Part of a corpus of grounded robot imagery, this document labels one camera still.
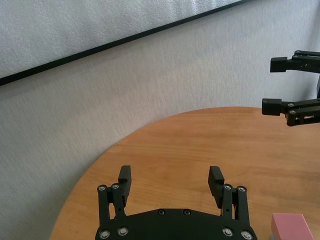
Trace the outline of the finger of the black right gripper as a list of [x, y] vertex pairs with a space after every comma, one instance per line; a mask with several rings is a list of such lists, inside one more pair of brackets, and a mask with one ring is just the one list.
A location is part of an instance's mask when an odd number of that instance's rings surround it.
[[291, 59], [288, 59], [287, 57], [271, 58], [271, 73], [284, 73], [289, 70], [319, 74], [320, 53], [315, 51], [296, 50]]
[[293, 102], [263, 98], [261, 112], [267, 116], [280, 116], [283, 114], [289, 127], [317, 124], [320, 122], [320, 99]]

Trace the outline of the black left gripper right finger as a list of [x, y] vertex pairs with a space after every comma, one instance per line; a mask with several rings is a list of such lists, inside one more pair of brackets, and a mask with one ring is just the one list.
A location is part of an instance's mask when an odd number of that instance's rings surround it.
[[225, 183], [224, 176], [218, 166], [210, 166], [208, 173], [208, 185], [215, 199], [220, 216], [226, 219], [234, 219], [240, 222], [249, 222], [249, 207], [247, 188], [239, 185], [233, 187]]

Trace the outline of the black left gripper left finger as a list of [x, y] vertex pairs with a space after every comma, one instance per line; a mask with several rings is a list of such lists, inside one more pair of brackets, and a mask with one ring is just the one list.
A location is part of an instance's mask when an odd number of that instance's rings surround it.
[[111, 220], [109, 205], [113, 204], [115, 219], [125, 217], [125, 207], [130, 193], [132, 183], [131, 166], [123, 165], [120, 169], [118, 182], [110, 187], [105, 184], [97, 187], [98, 193], [98, 214], [100, 222]]

